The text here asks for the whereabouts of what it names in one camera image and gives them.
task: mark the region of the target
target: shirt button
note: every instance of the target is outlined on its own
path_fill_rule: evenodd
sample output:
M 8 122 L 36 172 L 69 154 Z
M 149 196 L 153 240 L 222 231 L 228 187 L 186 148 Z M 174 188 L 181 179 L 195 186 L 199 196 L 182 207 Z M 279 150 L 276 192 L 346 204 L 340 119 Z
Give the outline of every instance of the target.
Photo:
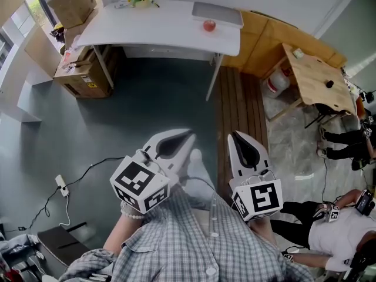
M 206 270 L 206 274 L 208 276 L 212 276 L 216 273 L 216 269 L 214 267 L 208 267 L 208 269 Z

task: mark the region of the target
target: black pants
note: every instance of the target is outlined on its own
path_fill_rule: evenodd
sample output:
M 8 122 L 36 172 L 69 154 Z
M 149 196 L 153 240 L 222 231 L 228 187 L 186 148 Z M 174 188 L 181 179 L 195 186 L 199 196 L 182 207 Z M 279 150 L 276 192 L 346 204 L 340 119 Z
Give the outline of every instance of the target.
M 328 148 L 327 157 L 329 159 L 339 160 L 350 157 L 354 158 L 355 160 L 368 160 L 370 158 L 367 144 L 365 143 L 365 139 L 362 137 L 360 130 L 353 130 L 352 132 L 342 134 L 325 132 L 324 137 L 330 142 L 348 145 L 340 150 Z
M 285 202 L 282 213 L 292 214 L 298 218 L 301 223 L 289 223 L 282 220 L 270 220 L 273 232 L 287 239 L 288 241 L 306 248 L 310 248 L 308 237 L 310 235 L 313 223 L 312 217 L 319 203 L 304 202 L 293 203 Z

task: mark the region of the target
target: person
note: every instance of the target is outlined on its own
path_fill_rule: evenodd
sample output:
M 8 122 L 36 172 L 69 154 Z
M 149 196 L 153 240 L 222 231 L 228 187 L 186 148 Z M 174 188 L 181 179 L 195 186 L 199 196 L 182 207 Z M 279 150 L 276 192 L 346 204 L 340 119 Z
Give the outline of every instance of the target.
M 323 140 L 342 143 L 348 145 L 347 147 L 334 150 L 330 147 L 326 149 L 317 149 L 317 154 L 320 157 L 339 160 L 346 158 L 354 158 L 355 160 L 370 160 L 376 157 L 376 128 L 374 125 L 370 126 L 372 134 L 370 137 L 361 130 L 353 130 L 351 132 L 334 134 L 327 132 L 322 126 L 320 126 L 320 135 Z
M 187 172 L 192 180 L 173 186 L 170 197 L 143 219 L 122 203 L 103 248 L 74 261 L 60 281 L 94 274 L 111 281 L 313 281 L 308 268 L 282 256 L 269 219 L 252 221 L 249 228 L 211 182 L 203 183 L 209 175 L 198 150 Z M 190 185 L 201 197 L 188 194 Z
M 376 263 L 376 221 L 361 215 L 355 208 L 344 208 L 355 203 L 361 191 L 352 190 L 335 205 L 340 209 L 338 219 L 332 222 L 313 220 L 317 209 L 315 202 L 285 202 L 282 213 L 295 215 L 301 221 L 289 223 L 271 220 L 273 232 L 285 239 L 321 254 L 293 254 L 294 262 L 332 271 L 347 271 L 356 252 L 371 254 L 371 264 Z

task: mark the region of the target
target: sneaker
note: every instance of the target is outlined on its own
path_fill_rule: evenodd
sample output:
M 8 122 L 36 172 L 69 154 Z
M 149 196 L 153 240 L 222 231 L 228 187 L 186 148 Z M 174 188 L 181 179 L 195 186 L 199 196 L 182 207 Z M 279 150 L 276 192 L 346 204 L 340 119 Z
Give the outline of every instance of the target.
M 323 157 L 324 159 L 327 158 L 327 150 L 326 149 L 318 149 L 317 156 Z
M 319 131 L 319 133 L 320 133 L 321 138 L 322 138 L 323 140 L 326 140 L 326 138 L 324 137 L 324 133 L 326 133 L 327 130 L 324 129 L 324 128 L 320 125 L 319 128 L 318 128 L 318 131 Z

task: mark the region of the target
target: plaid shirt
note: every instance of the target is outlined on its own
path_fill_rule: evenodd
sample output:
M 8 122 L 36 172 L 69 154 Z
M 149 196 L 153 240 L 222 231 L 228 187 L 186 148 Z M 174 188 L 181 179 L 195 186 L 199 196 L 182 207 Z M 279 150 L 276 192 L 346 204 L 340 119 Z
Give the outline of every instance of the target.
M 190 197 L 179 185 L 172 190 L 123 243 L 118 258 L 92 250 L 74 261 L 60 281 L 79 281 L 91 273 L 110 274 L 112 281 L 313 281 L 306 267 L 286 261 L 217 193 L 205 238 Z

